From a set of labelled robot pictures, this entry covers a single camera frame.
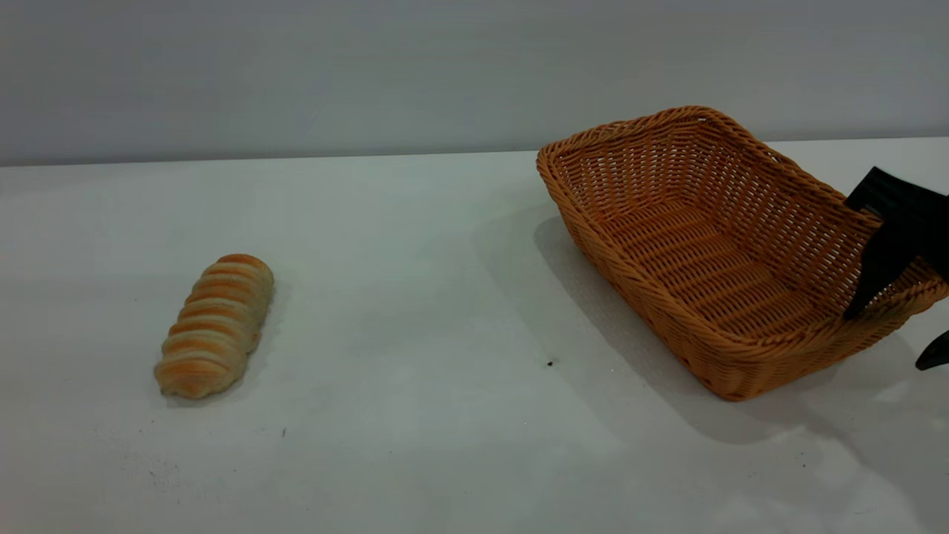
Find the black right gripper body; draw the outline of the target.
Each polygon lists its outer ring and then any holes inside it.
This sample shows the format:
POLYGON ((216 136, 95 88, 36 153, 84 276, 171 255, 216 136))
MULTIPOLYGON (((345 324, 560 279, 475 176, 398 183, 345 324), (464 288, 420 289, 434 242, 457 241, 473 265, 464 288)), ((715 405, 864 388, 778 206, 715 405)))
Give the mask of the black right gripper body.
POLYGON ((922 247, 918 257, 947 280, 946 195, 872 167, 847 197, 845 206, 854 211, 867 209, 880 217, 882 223, 892 217, 921 217, 922 247))

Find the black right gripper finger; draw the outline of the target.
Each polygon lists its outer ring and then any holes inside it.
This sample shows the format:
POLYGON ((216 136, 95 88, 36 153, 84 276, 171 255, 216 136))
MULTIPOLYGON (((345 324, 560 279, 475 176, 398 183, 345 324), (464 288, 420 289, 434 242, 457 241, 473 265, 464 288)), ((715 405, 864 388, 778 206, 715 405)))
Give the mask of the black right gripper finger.
POLYGON ((847 320, 857 318, 875 296, 901 277, 921 254, 921 217, 892 217, 885 220, 865 244, 860 277, 847 320))
POLYGON ((943 332, 929 342, 921 355, 916 359, 917 369, 934 369, 949 362, 949 331, 943 332))

